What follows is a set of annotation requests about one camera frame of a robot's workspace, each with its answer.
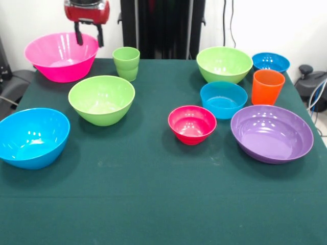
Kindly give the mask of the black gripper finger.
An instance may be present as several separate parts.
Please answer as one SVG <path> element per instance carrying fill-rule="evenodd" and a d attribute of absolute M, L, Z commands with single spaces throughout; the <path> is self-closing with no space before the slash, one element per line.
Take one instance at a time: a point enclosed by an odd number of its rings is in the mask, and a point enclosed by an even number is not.
<path fill-rule="evenodd" d="M 83 45 L 83 38 L 82 38 L 82 34 L 79 30 L 79 22 L 75 21 L 74 22 L 74 30 L 75 30 L 75 35 L 76 35 L 76 42 L 82 46 Z"/>
<path fill-rule="evenodd" d="M 97 30 L 98 30 L 98 46 L 103 47 L 104 46 L 104 40 L 103 40 L 103 30 L 101 24 L 96 24 Z"/>

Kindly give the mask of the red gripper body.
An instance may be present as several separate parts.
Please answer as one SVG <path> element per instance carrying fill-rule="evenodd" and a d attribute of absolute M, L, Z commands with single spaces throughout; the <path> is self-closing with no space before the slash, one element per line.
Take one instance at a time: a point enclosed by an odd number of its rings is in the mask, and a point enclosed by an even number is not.
<path fill-rule="evenodd" d="M 105 24 L 109 19 L 109 1 L 64 1 L 66 17 L 75 22 Z"/>

